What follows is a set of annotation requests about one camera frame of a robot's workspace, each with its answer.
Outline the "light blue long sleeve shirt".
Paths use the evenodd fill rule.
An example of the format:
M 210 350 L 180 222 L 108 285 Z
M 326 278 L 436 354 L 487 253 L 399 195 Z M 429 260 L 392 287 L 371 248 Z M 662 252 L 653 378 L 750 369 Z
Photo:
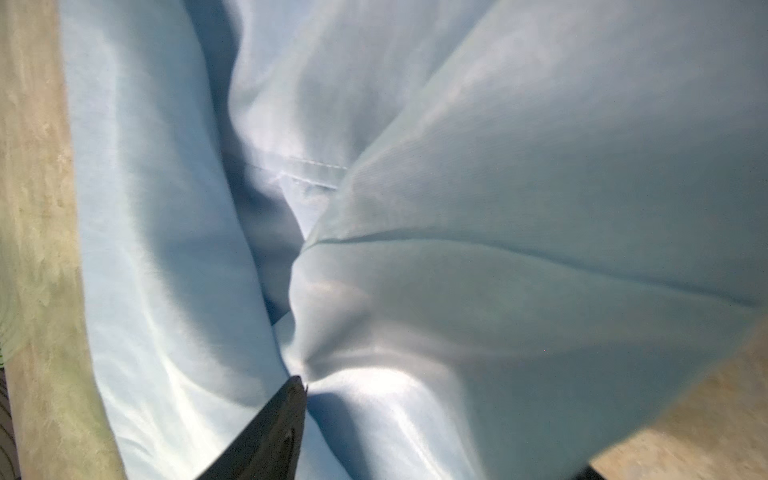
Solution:
M 569 479 L 767 314 L 763 1 L 63 1 L 126 475 Z

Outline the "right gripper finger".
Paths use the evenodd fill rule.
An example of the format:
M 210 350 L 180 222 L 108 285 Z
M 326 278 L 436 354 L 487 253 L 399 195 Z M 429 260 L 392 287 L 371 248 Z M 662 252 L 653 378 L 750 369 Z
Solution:
M 307 388 L 290 377 L 199 480 L 293 480 L 307 408 Z

